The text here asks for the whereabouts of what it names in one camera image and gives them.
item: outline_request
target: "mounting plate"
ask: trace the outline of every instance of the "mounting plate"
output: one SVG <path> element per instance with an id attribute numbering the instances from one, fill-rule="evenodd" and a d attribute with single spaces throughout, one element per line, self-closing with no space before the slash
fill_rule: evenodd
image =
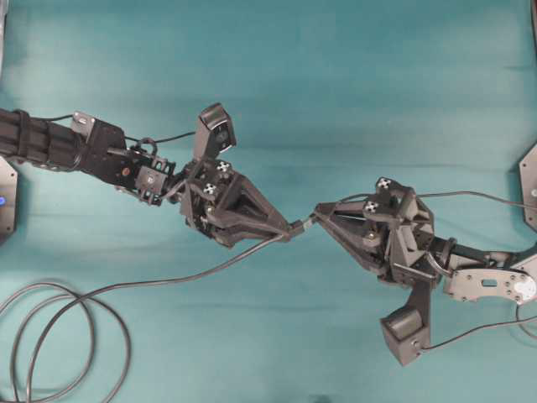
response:
<path id="1" fill-rule="evenodd" d="M 15 230 L 18 173 L 0 157 L 0 244 Z"/>
<path id="2" fill-rule="evenodd" d="M 534 26 L 534 40 L 537 46 L 537 0 L 531 0 L 531 22 Z"/>
<path id="3" fill-rule="evenodd" d="M 537 144 L 519 162 L 520 187 L 524 204 L 537 207 Z M 537 231 L 537 211 L 524 209 L 524 221 Z"/>

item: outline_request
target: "table surface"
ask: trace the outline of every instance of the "table surface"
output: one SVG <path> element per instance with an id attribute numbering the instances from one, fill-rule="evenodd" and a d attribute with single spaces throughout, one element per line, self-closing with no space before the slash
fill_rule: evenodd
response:
<path id="1" fill-rule="evenodd" d="M 225 158 L 290 221 L 317 202 L 371 191 L 379 176 L 419 192 L 520 198 L 517 163 L 537 139 L 529 0 L 15 0 L 10 7 L 1 107 L 34 116 L 76 109 L 129 136 L 162 138 L 192 130 L 199 111 L 222 102 L 238 140 Z M 160 149 L 182 165 L 191 148 L 187 139 Z M 42 279 L 88 291 L 188 275 L 250 245 L 226 250 L 187 228 L 177 206 L 149 208 L 88 175 L 17 170 L 18 230 L 0 251 L 0 296 Z M 491 201 L 427 204 L 436 233 L 469 246 L 520 250 L 536 238 L 521 211 Z M 407 294 L 378 283 L 322 228 L 201 281 L 115 291 L 102 299 L 133 335 L 132 369 L 117 401 L 532 396 L 537 343 L 518 328 L 475 334 L 400 367 L 378 319 Z M 11 342 L 31 301 L 0 321 L 4 397 L 12 397 Z M 30 324 L 21 378 L 57 308 Z M 464 304 L 437 290 L 432 311 L 436 343 L 508 320 L 514 307 L 494 298 Z M 99 401 L 122 365 L 119 329 L 96 316 L 96 366 L 69 401 Z M 60 320 L 39 357 L 38 390 L 64 385 L 81 368 L 86 326 L 76 310 Z"/>

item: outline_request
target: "metal bracket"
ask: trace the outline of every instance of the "metal bracket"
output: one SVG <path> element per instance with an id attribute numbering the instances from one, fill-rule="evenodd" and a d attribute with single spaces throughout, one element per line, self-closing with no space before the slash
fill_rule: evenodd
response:
<path id="1" fill-rule="evenodd" d="M 531 0 L 531 22 L 534 27 L 534 44 L 537 47 L 537 0 Z"/>
<path id="2" fill-rule="evenodd" d="M 18 173 L 0 157 L 0 243 L 15 230 Z"/>
<path id="3" fill-rule="evenodd" d="M 522 305 L 535 298 L 537 285 L 530 275 L 517 270 L 463 269 L 446 278 L 444 292 L 457 301 L 501 296 Z"/>
<path id="4" fill-rule="evenodd" d="M 524 204 L 537 207 L 537 144 L 519 162 Z M 524 221 L 537 231 L 537 210 L 524 209 Z"/>
<path id="5" fill-rule="evenodd" d="M 70 128 L 73 132 L 79 133 L 87 140 L 90 138 L 95 118 L 83 112 L 73 113 L 73 120 L 70 123 Z"/>

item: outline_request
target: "robotic arm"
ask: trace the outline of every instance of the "robotic arm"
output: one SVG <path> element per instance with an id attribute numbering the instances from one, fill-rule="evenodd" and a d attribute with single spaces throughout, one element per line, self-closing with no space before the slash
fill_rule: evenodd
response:
<path id="1" fill-rule="evenodd" d="M 246 176 L 218 159 L 236 144 L 232 120 L 220 104 L 198 117 L 194 158 L 178 172 L 174 162 L 158 156 L 153 139 L 127 147 L 119 127 L 93 116 L 77 112 L 67 128 L 0 109 L 0 155 L 7 160 L 79 170 L 150 206 L 180 202 L 187 225 L 228 248 L 246 238 L 289 241 L 303 231 L 302 222 L 287 223 Z"/>
<path id="2" fill-rule="evenodd" d="M 438 238 L 433 213 L 414 189 L 387 178 L 365 200 L 353 198 L 319 204 L 314 220 L 380 281 L 411 289 L 406 304 L 380 320 L 402 365 L 430 347 L 430 293 L 442 278 L 457 301 L 500 296 L 523 305 L 537 297 L 537 246 L 494 252 Z"/>

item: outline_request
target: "hole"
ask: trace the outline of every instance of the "hole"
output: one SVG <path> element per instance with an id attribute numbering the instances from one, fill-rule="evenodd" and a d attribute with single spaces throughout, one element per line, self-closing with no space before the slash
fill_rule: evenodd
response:
<path id="1" fill-rule="evenodd" d="M 498 287 L 498 282 L 495 279 L 485 279 L 481 280 L 481 285 L 483 287 Z"/>

